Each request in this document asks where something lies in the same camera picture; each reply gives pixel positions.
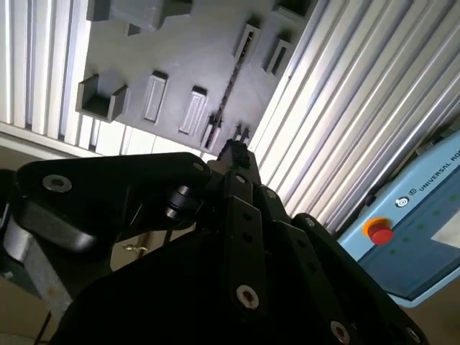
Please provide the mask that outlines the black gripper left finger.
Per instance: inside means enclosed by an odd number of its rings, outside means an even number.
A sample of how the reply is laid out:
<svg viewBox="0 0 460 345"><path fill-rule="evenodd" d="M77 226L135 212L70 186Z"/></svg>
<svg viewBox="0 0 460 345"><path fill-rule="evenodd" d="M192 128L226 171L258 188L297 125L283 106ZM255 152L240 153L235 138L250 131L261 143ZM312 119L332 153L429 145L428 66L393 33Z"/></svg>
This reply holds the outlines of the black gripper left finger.
<svg viewBox="0 0 460 345"><path fill-rule="evenodd" d="M235 144L213 165L187 152L29 163L11 192L9 254L61 322L91 284L186 234L263 237Z"/></svg>

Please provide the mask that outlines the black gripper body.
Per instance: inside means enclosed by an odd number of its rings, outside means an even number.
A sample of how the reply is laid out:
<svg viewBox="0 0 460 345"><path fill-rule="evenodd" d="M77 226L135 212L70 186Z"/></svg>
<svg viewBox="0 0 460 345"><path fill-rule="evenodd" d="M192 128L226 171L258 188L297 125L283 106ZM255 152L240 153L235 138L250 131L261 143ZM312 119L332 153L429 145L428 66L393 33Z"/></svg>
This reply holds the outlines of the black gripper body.
<svg viewBox="0 0 460 345"><path fill-rule="evenodd" d="M194 231L87 287L53 344L324 344L325 318L260 231Z"/></svg>

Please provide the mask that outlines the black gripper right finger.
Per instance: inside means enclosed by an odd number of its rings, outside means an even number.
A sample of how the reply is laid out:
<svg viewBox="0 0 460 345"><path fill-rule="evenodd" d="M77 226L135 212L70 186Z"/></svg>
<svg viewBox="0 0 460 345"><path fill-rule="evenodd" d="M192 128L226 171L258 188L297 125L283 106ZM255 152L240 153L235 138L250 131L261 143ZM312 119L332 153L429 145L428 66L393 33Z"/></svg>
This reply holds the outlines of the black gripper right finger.
<svg viewBox="0 0 460 345"><path fill-rule="evenodd" d="M255 156L235 144L235 167L253 183L263 239L274 274L269 284L278 337L306 335L307 344L427 344L416 323L312 216L290 218L262 185Z"/></svg>

